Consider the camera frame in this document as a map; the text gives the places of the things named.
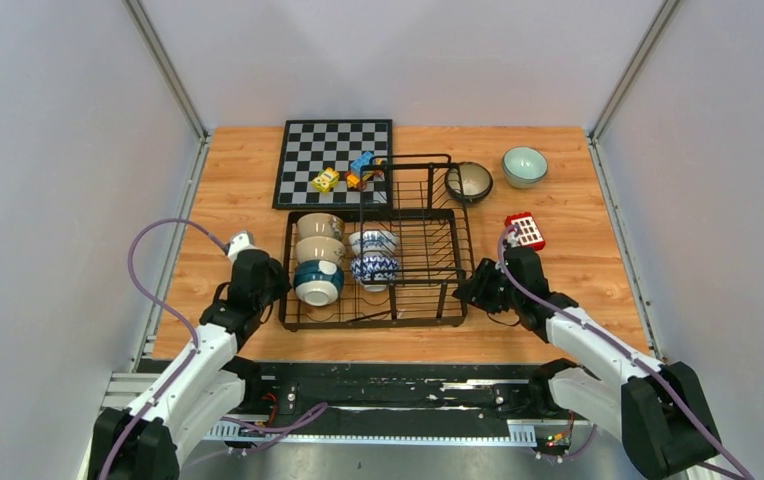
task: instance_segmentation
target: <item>stacked bowls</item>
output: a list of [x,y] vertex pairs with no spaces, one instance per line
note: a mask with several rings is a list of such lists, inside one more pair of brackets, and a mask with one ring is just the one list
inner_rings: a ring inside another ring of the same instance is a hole
[[311,306],[329,305],[344,288],[344,221],[328,213],[310,213],[297,221],[297,230],[294,292]]

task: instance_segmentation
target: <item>beige bowl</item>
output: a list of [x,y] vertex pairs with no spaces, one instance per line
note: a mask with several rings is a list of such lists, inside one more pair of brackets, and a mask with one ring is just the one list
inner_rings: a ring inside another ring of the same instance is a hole
[[297,220],[300,239],[329,237],[341,241],[344,238],[344,221],[328,213],[309,213]]
[[347,249],[344,244],[329,237],[308,237],[297,242],[297,260],[309,262],[311,260],[326,260],[335,265],[341,265],[344,261]]

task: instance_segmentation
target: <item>chessboard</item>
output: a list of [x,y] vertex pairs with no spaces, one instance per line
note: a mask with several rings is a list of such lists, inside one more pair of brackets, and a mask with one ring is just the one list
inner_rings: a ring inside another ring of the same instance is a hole
[[[337,210],[358,208],[359,203],[386,203],[384,177],[374,176],[362,191],[347,189],[350,162],[364,152],[394,153],[391,120],[287,121],[273,208]],[[311,186],[311,180],[327,167],[337,171],[340,180],[332,191],[321,193]]]

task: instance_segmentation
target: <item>red toy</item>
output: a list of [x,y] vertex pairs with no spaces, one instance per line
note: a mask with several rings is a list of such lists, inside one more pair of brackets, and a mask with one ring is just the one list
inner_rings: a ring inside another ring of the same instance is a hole
[[506,217],[506,227],[517,225],[517,230],[512,230],[506,237],[506,243],[512,247],[532,247],[535,250],[541,250],[547,245],[544,237],[541,236],[541,230],[535,224],[535,219],[529,212],[518,213]]

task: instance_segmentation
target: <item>ceramic bowl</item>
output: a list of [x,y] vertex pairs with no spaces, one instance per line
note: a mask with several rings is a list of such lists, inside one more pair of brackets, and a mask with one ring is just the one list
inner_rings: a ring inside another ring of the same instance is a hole
[[482,201],[494,188],[491,172],[478,163],[464,162],[459,168],[450,168],[444,176],[447,193],[464,205]]
[[326,260],[303,262],[294,272],[294,293],[313,307],[329,305],[344,289],[344,271]]
[[344,244],[330,237],[308,237],[297,242],[297,260],[326,260],[338,266],[344,261],[346,248]]
[[506,181],[515,188],[531,188],[547,175],[547,159],[529,147],[516,147],[503,156]]
[[399,260],[375,252],[365,253],[350,262],[350,272],[368,292],[382,292],[388,285],[367,285],[367,282],[394,280],[399,270]]
[[341,241],[344,238],[344,221],[328,213],[309,213],[297,220],[300,239],[310,237],[330,237]]
[[391,256],[397,245],[400,243],[399,237],[388,230],[365,230],[364,232],[355,232],[349,237],[350,248],[353,255],[362,253],[378,252]]

